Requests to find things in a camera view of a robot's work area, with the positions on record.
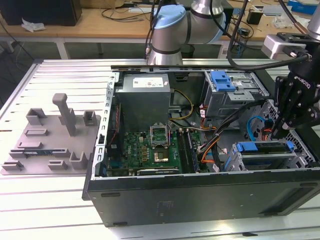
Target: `blue plastic clip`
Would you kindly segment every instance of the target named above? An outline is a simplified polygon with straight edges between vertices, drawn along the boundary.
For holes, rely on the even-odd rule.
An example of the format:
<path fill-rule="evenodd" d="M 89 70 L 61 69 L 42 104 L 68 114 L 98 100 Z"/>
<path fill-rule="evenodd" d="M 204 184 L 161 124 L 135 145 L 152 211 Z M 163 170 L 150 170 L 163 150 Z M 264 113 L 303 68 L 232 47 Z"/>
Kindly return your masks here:
<path fill-rule="evenodd" d="M 236 149 L 238 149 L 238 152 L 242 152 L 244 150 L 240 142 L 237 143 L 235 146 L 236 146 Z"/>
<path fill-rule="evenodd" d="M 238 149 L 239 152 L 254 152 L 254 151 L 258 151 L 258 148 L 256 146 L 256 144 L 252 141 L 245 141 L 245 142 L 239 142 L 236 145 L 236 148 Z"/>
<path fill-rule="evenodd" d="M 211 81 L 215 84 L 217 92 L 234 92 L 234 87 L 230 82 L 230 77 L 224 71 L 211 71 Z"/>
<path fill-rule="evenodd" d="M 286 145 L 288 146 L 291 152 L 295 150 L 295 145 L 291 141 L 286 141 Z"/>

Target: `black cable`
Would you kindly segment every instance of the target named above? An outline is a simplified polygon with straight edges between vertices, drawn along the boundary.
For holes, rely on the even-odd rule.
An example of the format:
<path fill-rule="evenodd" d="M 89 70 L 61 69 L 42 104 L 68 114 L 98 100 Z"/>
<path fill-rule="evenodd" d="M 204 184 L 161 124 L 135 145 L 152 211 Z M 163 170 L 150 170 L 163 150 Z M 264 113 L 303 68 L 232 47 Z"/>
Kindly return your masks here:
<path fill-rule="evenodd" d="M 0 21 L 0 25 L 2 26 L 3 30 L 23 49 L 23 51 L 25 51 L 25 53 L 32 59 L 32 60 L 35 60 L 34 57 L 24 48 L 24 46 L 22 46 L 20 44 L 20 42 L 18 42 L 14 36 L 12 36 L 10 34 L 10 32 L 7 31 L 6 27 L 4 26 L 4 24 L 2 23 L 2 21 Z"/>
<path fill-rule="evenodd" d="M 297 20 L 295 19 L 295 17 L 291 14 L 291 12 L 289 11 L 289 9 L 287 8 L 286 4 L 284 3 L 283 0 L 279 0 L 279 3 L 283 9 L 283 11 L 285 12 L 285 14 L 288 16 L 288 18 L 295 24 L 297 22 Z"/>
<path fill-rule="evenodd" d="M 231 39 L 230 39 L 230 42 L 229 42 L 229 47 L 228 47 L 226 58 L 228 59 L 230 65 L 232 67 L 234 67 L 234 68 L 236 68 L 238 70 L 242 70 L 242 71 L 256 71 L 256 70 L 283 67 L 283 66 L 287 66 L 287 65 L 292 64 L 292 63 L 298 63 L 298 62 L 305 61 L 305 60 L 307 60 L 309 58 L 309 55 L 305 54 L 303 56 L 300 56 L 300 57 L 297 57 L 297 58 L 294 58 L 294 59 L 285 60 L 285 61 L 279 61 L 279 62 L 273 62 L 273 63 L 267 63 L 267 64 L 261 64 L 261 65 L 241 66 L 241 65 L 236 64 L 235 61 L 232 59 L 231 50 L 232 50 L 232 46 L 233 46 L 233 43 L 234 43 L 234 40 L 235 40 L 235 37 L 236 37 L 236 34 L 237 34 L 237 30 L 238 30 L 239 25 L 241 23 L 241 19 L 244 16 L 247 4 L 248 4 L 248 0 L 244 0 L 243 6 L 242 6 L 242 8 L 240 10 L 238 21 L 236 22 L 236 25 L 234 27 L 234 30 L 233 30 L 233 33 L 232 33 L 232 36 L 231 36 Z"/>
<path fill-rule="evenodd" d="M 114 17 L 110 17 L 110 16 L 104 15 L 104 13 L 106 11 L 108 11 L 108 10 L 112 10 L 112 8 L 107 8 L 107 9 L 103 10 L 102 13 L 101 13 L 102 17 L 104 17 L 106 19 L 114 20 L 114 21 L 129 20 L 129 19 L 132 19 L 132 18 L 135 18 L 135 17 L 139 17 L 139 16 L 142 16 L 142 15 L 148 14 L 148 12 L 144 12 L 144 13 L 140 13 L 140 14 L 137 14 L 137 15 L 134 15 L 134 16 L 127 16 L 127 17 L 123 17 L 123 18 L 114 18 Z"/>
<path fill-rule="evenodd" d="M 158 3 L 158 7 L 157 7 L 157 10 L 156 10 L 156 13 L 154 15 L 154 5 L 152 5 L 152 8 L 151 8 L 151 16 L 152 17 L 152 24 L 150 25 L 150 29 L 149 29 L 149 32 L 145 38 L 145 45 L 144 45 L 144 58 L 146 59 L 147 58 L 147 53 L 146 53 L 146 50 L 147 50 L 147 47 L 148 47 L 148 40 L 149 40 L 149 46 L 150 46 L 150 43 L 151 43 L 151 39 L 154 35 L 154 30 L 155 30 L 155 26 L 156 26 L 156 23 L 157 23 L 157 17 L 158 17 L 158 14 L 160 12 L 160 9 L 161 7 L 163 6 L 164 4 L 164 0 L 159 0 L 159 3 Z"/>
<path fill-rule="evenodd" d="M 264 104 L 266 101 L 267 101 L 267 98 L 263 98 L 263 99 L 260 99 L 257 101 L 249 102 L 249 103 L 243 105 L 242 107 L 238 108 L 236 111 L 234 111 L 229 116 L 227 116 L 214 131 L 214 133 L 213 133 L 214 137 L 210 141 L 208 141 L 206 144 L 204 144 L 201 147 L 201 150 L 204 150 L 206 147 L 210 146 L 221 135 L 221 133 L 224 131 L 224 129 L 227 128 L 235 120 L 237 120 L 247 109 L 250 109 L 255 106 L 260 106 L 260 105 Z"/>
<path fill-rule="evenodd" d="M 238 20 L 238 18 L 234 18 L 234 17 L 232 17 L 231 19 L 232 19 L 232 20 L 235 20 L 235 21 Z M 254 34 L 255 34 L 254 28 L 253 28 L 252 26 L 250 26 L 250 25 L 249 25 L 247 22 L 245 22 L 245 21 L 242 21 L 242 20 L 241 20 L 241 22 L 242 22 L 243 24 L 247 25 L 247 26 L 251 29 L 252 34 L 248 37 L 248 39 L 252 38 L 252 37 L 254 36 Z"/>
<path fill-rule="evenodd" d="M 218 27 L 225 35 L 227 35 L 227 36 L 231 39 L 231 34 L 228 33 L 228 32 L 220 25 L 220 23 L 217 21 L 217 19 L 215 18 L 214 12 L 213 12 L 213 10 L 212 10 L 212 2 L 213 2 L 213 0 L 210 1 L 210 14 L 211 14 L 211 17 L 213 18 L 214 23 L 217 25 L 217 27 Z M 244 44 L 244 43 L 241 42 L 241 41 L 236 41 L 236 43 L 239 44 L 239 45 L 241 45 L 241 46 L 243 46 L 243 47 L 246 47 L 246 48 L 248 48 L 248 49 L 254 49 L 254 50 L 256 50 L 255 47 L 247 46 L 246 44 Z"/>

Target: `blue cable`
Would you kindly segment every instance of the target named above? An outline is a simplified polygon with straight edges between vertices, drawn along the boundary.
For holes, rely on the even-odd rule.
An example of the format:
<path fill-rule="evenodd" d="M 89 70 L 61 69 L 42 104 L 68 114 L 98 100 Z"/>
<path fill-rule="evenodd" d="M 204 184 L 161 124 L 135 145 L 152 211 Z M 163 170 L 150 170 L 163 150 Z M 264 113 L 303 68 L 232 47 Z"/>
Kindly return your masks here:
<path fill-rule="evenodd" d="M 252 133 L 252 131 L 251 131 L 251 128 L 250 128 L 250 124 L 251 124 L 251 122 L 252 122 L 253 119 L 260 119 L 262 122 L 265 122 L 266 120 L 263 119 L 261 116 L 253 116 L 253 117 L 251 117 L 251 118 L 248 120 L 248 122 L 246 123 L 246 130 L 247 130 L 247 132 L 248 132 L 248 135 L 249 135 L 251 141 L 254 142 L 256 139 L 255 139 L 255 137 L 254 137 L 254 135 L 253 135 L 253 133 Z"/>

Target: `electronic device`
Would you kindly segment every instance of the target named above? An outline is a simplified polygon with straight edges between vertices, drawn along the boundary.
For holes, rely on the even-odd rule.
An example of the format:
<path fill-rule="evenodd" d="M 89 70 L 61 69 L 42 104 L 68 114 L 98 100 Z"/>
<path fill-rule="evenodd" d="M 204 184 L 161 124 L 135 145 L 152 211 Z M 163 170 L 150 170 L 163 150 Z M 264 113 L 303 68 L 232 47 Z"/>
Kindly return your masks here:
<path fill-rule="evenodd" d="M 106 227 L 284 216 L 319 193 L 320 139 L 272 136 L 265 70 L 111 69 L 84 188 Z"/>
<path fill-rule="evenodd" d="M 80 0 L 0 0 L 1 15 L 8 25 L 22 19 L 44 25 L 75 26 L 82 14 Z"/>
<path fill-rule="evenodd" d="M 263 15 L 263 11 L 252 10 L 250 9 L 248 13 L 248 17 L 246 18 L 246 22 L 248 24 L 258 25 L 260 23 L 261 17 Z"/>

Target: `white label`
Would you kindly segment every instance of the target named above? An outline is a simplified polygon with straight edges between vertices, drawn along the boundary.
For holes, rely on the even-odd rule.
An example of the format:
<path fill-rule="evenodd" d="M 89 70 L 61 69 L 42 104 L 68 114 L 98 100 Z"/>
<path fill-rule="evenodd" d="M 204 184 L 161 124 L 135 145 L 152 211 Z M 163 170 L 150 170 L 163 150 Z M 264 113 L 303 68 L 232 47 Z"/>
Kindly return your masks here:
<path fill-rule="evenodd" d="M 200 115 L 202 118 L 205 118 L 206 117 L 206 111 L 205 110 L 200 110 Z"/>
<path fill-rule="evenodd" d="M 242 86 L 242 83 L 241 83 L 240 81 L 234 81 L 232 84 L 233 84 L 233 85 Z"/>
<path fill-rule="evenodd" d="M 213 164 L 213 170 L 214 170 L 216 173 L 220 172 L 218 166 L 217 166 L 215 163 Z"/>
<path fill-rule="evenodd" d="M 162 77 L 135 77 L 133 79 L 134 88 L 163 88 Z"/>

